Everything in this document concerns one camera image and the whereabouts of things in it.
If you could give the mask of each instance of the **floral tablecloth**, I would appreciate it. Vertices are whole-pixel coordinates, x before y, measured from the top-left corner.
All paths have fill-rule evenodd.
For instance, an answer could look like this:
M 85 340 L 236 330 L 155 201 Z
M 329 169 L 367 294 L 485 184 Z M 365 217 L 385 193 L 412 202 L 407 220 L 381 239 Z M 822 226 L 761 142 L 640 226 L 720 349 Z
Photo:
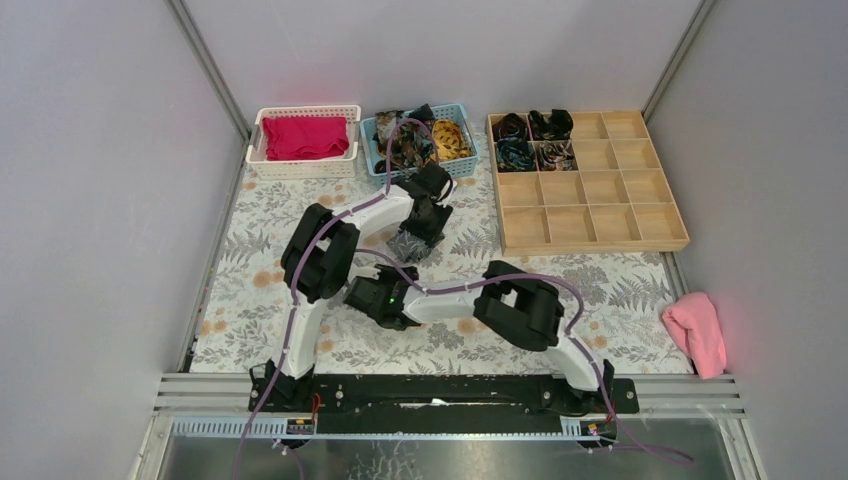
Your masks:
M 447 238 L 419 267 L 422 281 L 479 275 L 490 260 L 505 259 L 530 272 L 560 275 L 586 301 L 577 332 L 618 373 L 691 373 L 672 343 L 660 312 L 672 297 L 657 253 L 508 257 L 501 254 L 487 141 L 473 176 L 458 179 Z M 192 372 L 244 372 L 279 358 L 290 295 L 280 256 L 304 209 L 319 202 L 340 207 L 376 189 L 356 160 L 358 175 L 346 179 L 262 181 L 248 170 L 236 200 L 222 258 L 191 364 Z M 385 246 L 396 226 L 361 243 Z M 360 265 L 377 259 L 359 255 Z M 341 303 L 337 295 L 315 345 L 318 373 L 531 374 L 555 373 L 544 354 L 513 347 L 474 318 L 435 322 L 404 332 L 385 330 Z M 562 296 L 566 318 L 576 303 Z

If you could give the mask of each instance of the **wooden organizer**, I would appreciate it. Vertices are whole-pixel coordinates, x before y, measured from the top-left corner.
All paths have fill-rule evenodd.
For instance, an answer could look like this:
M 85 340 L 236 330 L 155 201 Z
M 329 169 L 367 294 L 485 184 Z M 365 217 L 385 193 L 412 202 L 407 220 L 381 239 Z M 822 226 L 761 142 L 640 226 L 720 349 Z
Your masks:
M 641 113 L 572 113 L 577 170 L 566 172 L 498 172 L 492 125 L 504 116 L 488 120 L 504 255 L 671 252 L 689 243 Z M 542 142 L 530 143 L 538 154 Z

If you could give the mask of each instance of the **white wall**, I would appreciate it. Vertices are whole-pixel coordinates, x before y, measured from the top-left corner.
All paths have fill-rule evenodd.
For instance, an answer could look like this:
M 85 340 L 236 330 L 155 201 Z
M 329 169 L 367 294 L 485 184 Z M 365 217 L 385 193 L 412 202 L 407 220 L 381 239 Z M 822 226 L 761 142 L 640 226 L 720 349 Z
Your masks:
M 845 478 L 848 2 L 720 2 L 651 127 L 772 480 Z
M 0 477 L 125 478 L 239 142 L 162 1 L 0 1 Z
M 249 121 L 263 107 L 641 109 L 698 0 L 189 0 Z

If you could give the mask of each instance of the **pink towel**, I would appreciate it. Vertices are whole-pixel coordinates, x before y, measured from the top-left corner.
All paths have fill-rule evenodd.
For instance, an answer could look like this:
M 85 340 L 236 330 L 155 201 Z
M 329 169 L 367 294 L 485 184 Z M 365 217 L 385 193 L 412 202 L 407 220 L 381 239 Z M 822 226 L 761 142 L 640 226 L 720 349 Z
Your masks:
M 705 293 L 689 293 L 663 312 L 674 343 L 695 362 L 698 375 L 707 379 L 721 375 L 727 366 L 724 338 L 715 307 Z
M 318 160 L 344 155 L 347 120 L 344 117 L 263 118 L 268 137 L 268 160 Z

